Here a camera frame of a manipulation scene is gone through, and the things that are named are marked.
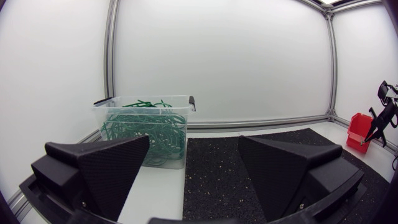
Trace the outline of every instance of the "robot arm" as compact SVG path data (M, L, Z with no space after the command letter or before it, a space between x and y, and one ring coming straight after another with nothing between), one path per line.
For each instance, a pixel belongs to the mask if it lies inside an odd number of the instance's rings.
M398 85L388 85L386 81L383 81L379 87L377 96L380 98L381 104L384 106L384 110L376 117L373 108L369 109L373 120L371 122L371 128L369 129L368 135L366 135L365 142L374 138L381 138L384 147L386 146L386 137L384 136L383 130L389 123L391 123L393 128L398 126ZM392 122L394 115L397 120L395 124Z

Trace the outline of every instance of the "green cable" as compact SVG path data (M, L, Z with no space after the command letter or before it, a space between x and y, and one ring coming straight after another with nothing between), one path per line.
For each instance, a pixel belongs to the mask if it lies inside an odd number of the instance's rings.
M138 103L125 105L123 108L158 106L172 107L163 100L155 104L138 100ZM144 165L160 166L168 160L181 160L185 154L184 130L187 121L183 116L171 110L165 110L165 112L165 115L141 115L134 114L134 111L129 111L128 114L111 114L103 123L101 133L105 133L108 140L148 135L150 146L143 162Z

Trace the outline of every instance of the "white wall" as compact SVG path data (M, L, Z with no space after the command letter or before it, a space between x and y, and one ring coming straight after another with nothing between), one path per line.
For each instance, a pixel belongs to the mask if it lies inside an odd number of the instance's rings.
M351 120L356 113L378 115L384 107L377 97L383 80L398 83L398 37L382 4L336 14L338 84L336 113ZM398 130L389 124L387 140L398 144Z
M0 190L32 174L47 141L96 129L109 1L6 1L0 12Z
M121 1L117 95L193 95L190 122L325 114L325 19L296 0Z

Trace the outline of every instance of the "red bin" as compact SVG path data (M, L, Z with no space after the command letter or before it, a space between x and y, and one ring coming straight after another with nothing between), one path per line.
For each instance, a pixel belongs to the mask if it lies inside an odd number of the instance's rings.
M372 117L357 113L351 118L351 122L348 127L348 138L347 145L358 150L359 152L366 153L370 141L364 142L365 137L371 128Z

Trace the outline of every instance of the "speckled black mat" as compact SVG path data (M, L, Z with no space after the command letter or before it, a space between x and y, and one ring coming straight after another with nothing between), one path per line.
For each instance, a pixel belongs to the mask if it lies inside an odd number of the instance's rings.
M309 128L256 137L318 146L333 144ZM342 157L364 172L362 184L368 189L342 223L361 223L370 219L389 183L349 152L343 151ZM242 223L266 222L240 158L238 138L189 139L185 173L183 220L234 217Z

